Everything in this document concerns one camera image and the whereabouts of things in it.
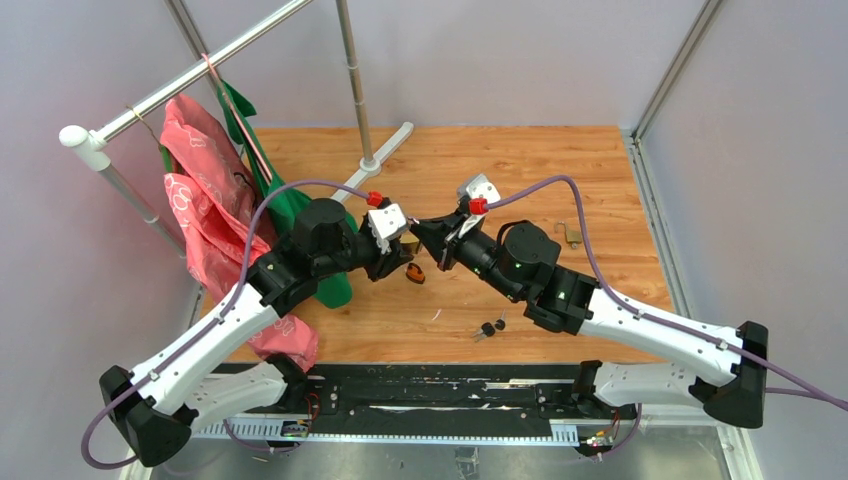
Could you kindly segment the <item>orange black Opel padlock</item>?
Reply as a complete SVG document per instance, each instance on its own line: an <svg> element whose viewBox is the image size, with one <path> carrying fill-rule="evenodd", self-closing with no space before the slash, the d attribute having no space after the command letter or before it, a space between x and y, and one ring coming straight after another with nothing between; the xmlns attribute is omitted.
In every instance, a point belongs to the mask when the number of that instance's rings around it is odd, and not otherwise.
<svg viewBox="0 0 848 480"><path fill-rule="evenodd" d="M423 285L426 282L426 275L423 269L414 262L407 264L405 276L409 281L417 285Z"/></svg>

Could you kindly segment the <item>black-headed key bunch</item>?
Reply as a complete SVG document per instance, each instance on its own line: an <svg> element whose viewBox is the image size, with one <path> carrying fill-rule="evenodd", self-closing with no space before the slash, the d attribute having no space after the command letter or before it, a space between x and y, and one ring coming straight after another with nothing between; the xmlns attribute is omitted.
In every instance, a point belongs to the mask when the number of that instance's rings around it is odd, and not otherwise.
<svg viewBox="0 0 848 480"><path fill-rule="evenodd" d="M505 314L506 311L503 310L501 315L494 322L483 323L479 329L471 335L471 338L475 342L479 342L503 331L506 327Z"/></svg>

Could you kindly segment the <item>large brass padlock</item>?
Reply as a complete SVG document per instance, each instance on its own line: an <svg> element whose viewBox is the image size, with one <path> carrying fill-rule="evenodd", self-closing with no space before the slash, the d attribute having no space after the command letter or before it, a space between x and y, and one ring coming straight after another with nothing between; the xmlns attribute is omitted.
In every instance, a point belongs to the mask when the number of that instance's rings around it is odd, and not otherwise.
<svg viewBox="0 0 848 480"><path fill-rule="evenodd" d="M401 247L404 252L416 256L421 251L422 245L417 239L402 240Z"/></svg>

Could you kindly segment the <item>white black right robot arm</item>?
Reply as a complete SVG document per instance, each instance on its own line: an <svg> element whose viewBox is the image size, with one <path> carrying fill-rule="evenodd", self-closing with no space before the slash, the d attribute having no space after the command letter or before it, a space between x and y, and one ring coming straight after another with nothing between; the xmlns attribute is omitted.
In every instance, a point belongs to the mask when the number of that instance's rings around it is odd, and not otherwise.
<svg viewBox="0 0 848 480"><path fill-rule="evenodd" d="M567 401L584 417L635 404L702 409L748 429L764 423L767 372L752 360L768 347L768 330L694 321L604 287L559 265L561 247L522 220L490 237L468 216L417 220L411 232L442 270L460 264L552 333L595 336L659 357L657 363L583 361Z"/></svg>

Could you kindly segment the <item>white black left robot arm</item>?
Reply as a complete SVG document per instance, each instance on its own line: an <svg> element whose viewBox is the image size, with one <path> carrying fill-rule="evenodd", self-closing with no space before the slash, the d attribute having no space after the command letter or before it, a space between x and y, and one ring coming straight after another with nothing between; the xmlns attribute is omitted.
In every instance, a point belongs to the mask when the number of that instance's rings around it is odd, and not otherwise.
<svg viewBox="0 0 848 480"><path fill-rule="evenodd" d="M281 354L218 385L203 381L238 346L312 297L320 281L356 269L378 281L410 261L399 241L409 228L401 207L387 198L369 203L353 230L342 203L311 201L197 324L147 361L101 375L104 415L136 460L160 465L193 433L240 411L274 405L293 413L304 405L306 370Z"/></svg>

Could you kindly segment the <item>small brass padlock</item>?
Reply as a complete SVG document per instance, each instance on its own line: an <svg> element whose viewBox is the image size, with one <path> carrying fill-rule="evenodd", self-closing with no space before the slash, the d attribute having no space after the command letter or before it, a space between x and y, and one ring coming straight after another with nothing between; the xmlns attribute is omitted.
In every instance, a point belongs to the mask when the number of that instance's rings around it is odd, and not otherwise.
<svg viewBox="0 0 848 480"><path fill-rule="evenodd" d="M565 243L573 250L578 249L583 243L582 232L568 226L564 221L559 221L554 226L555 233L561 233Z"/></svg>

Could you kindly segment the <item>pink patterned garment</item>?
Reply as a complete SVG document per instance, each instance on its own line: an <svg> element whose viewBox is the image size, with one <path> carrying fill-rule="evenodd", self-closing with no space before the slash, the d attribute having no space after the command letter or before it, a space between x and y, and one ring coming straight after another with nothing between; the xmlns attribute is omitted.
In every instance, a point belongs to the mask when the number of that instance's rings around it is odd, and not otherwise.
<svg viewBox="0 0 848 480"><path fill-rule="evenodd" d="M159 142L177 166L165 174L164 189L184 235L188 272L220 302L239 280L243 254L256 260L277 235L262 218L247 237L255 181L224 127L197 101L184 94L167 101Z"/></svg>

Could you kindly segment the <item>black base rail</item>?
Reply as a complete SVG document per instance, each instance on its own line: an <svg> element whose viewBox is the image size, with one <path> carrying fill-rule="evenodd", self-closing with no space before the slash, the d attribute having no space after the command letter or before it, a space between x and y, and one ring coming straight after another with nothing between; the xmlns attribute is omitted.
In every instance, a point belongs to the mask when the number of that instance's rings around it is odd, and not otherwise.
<svg viewBox="0 0 848 480"><path fill-rule="evenodd" d="M293 409L254 407L200 439L572 447L594 461L632 440L638 409L578 399L571 364L318 364Z"/></svg>

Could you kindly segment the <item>aluminium frame post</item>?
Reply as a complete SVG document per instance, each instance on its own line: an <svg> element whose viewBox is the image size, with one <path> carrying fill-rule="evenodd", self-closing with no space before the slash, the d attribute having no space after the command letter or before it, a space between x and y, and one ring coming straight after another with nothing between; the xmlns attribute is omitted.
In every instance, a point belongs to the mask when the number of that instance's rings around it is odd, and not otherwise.
<svg viewBox="0 0 848 480"><path fill-rule="evenodd" d="M631 130L621 131L667 291L674 310L683 315L691 313L687 286L677 266L675 247L664 218L662 202L657 197L655 175L645 140L723 6L722 1L704 1L701 4L635 126ZM725 424L718 424L715 429L729 477L761 479L763 475L747 431Z"/></svg>

